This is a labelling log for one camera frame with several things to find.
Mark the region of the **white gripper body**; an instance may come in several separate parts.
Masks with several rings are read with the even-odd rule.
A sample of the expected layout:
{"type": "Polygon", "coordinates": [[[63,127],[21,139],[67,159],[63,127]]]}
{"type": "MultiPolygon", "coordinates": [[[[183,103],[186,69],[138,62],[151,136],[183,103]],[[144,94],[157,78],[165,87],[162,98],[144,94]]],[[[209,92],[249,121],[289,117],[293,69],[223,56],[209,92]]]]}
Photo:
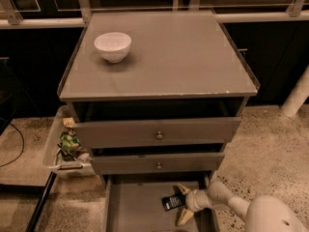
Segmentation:
{"type": "Polygon", "coordinates": [[[185,196],[185,208],[193,213],[211,207],[211,199],[206,189],[191,190],[185,196]]]}

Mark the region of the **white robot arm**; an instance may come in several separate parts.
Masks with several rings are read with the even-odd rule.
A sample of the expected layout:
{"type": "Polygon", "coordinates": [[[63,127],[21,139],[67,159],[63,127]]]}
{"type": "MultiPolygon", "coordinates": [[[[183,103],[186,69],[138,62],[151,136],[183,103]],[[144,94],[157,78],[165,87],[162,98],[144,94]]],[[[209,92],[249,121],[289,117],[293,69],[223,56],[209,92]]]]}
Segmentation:
{"type": "Polygon", "coordinates": [[[207,208],[227,208],[245,232],[308,232],[308,143],[285,106],[247,106],[227,156],[210,183],[187,190],[185,223],[207,208]]]}

